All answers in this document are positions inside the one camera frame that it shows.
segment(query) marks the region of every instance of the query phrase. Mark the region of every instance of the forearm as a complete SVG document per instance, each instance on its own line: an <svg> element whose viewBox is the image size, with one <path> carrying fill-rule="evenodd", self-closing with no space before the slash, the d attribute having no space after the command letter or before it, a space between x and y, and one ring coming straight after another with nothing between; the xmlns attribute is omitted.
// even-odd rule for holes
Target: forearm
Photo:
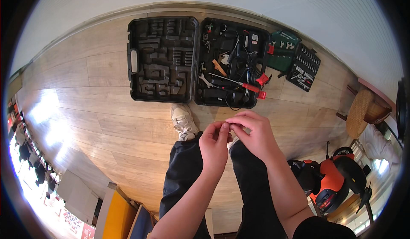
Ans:
<svg viewBox="0 0 410 239"><path fill-rule="evenodd" d="M265 165L276 214L288 237L292 238L300 222L313 216L313 213L304 191L279 148Z"/></svg>
<svg viewBox="0 0 410 239"><path fill-rule="evenodd" d="M220 178L221 175L203 170L185 195L155 225L151 238L192 238Z"/></svg>

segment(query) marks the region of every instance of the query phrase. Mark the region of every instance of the wooden stool leg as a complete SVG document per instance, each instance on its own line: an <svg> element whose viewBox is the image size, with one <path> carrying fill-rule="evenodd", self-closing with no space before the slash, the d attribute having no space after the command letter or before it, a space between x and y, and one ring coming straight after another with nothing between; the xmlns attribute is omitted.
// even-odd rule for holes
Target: wooden stool leg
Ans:
<svg viewBox="0 0 410 239"><path fill-rule="evenodd" d="M350 90L350 92L353 93L355 96L357 95L357 90L354 90L351 86L346 85L346 88L347 88L348 90Z"/></svg>
<svg viewBox="0 0 410 239"><path fill-rule="evenodd" d="M336 116L339 117L340 119L344 120L344 121L347 120L347 115L345 116L345 115L343 115L343 114L341 114L341 113L336 113Z"/></svg>

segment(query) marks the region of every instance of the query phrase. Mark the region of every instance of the black plastic tool case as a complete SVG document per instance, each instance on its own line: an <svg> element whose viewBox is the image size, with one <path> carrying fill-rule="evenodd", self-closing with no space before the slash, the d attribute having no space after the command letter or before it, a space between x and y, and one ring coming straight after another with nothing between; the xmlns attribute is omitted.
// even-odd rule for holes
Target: black plastic tool case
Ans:
<svg viewBox="0 0 410 239"><path fill-rule="evenodd" d="M315 55L315 52L300 43L286 79L309 92L319 66L320 59Z"/></svg>
<svg viewBox="0 0 410 239"><path fill-rule="evenodd" d="M214 29L208 33L211 41L208 52L202 35L209 23L213 24ZM131 98L135 101L170 103L188 103L193 98L200 105L228 106L222 98L206 97L204 90L208 88L198 79L201 62L207 68L203 71L205 74L216 71L212 60L218 60L217 51L222 47L218 39L221 24L237 31L252 30L259 34L262 44L258 62L262 64L264 72L267 59L265 53L269 42L268 31L211 18L205 18L201 25L195 18L188 16L135 19L128 24L128 79L131 81ZM212 79L215 82L215 77L205 77L209 82ZM256 78L252 78L252 85L260 87L254 79ZM256 105L256 97L256 93L250 92L248 102L229 106L252 108Z"/></svg>

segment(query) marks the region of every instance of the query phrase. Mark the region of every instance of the wooden floor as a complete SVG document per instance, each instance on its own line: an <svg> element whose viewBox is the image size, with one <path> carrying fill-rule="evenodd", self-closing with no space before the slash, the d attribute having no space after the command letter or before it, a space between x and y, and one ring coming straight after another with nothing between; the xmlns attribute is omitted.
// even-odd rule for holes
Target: wooden floor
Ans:
<svg viewBox="0 0 410 239"><path fill-rule="evenodd" d="M23 88L17 94L29 129L56 170L77 169L100 197L108 181L113 181L151 211L159 210L169 153L178 134L173 130L170 104L135 102L130 97L127 25L135 18L176 14L195 16L199 21L204 17L238 21L199 12L148 13L107 21L66 38L41 55L23 73ZM274 31L274 26L262 27ZM274 75L264 88L267 98L253 108L269 118L288 158L323 160L327 140L331 150L351 142L345 121L335 114L349 110L354 96L346 85L357 85L357 77L329 54L318 51L317 55L322 63L309 93L284 77L278 79L278 72L267 68L267 74ZM193 102L189 106L200 129L236 113ZM214 232L237 231L241 207L228 160L209 205Z"/></svg>

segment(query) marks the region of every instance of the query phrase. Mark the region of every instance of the black pants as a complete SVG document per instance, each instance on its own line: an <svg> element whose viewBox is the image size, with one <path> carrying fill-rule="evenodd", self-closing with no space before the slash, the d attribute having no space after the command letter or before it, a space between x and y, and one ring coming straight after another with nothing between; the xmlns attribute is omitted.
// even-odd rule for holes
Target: black pants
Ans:
<svg viewBox="0 0 410 239"><path fill-rule="evenodd" d="M178 141L171 150L160 204L160 218L182 198L201 174L201 135L202 132L199 132L192 140ZM272 202L265 164L241 141L237 141L229 152L243 200L242 222L236 238L286 238ZM194 236L194 239L202 238L211 238L205 217Z"/></svg>

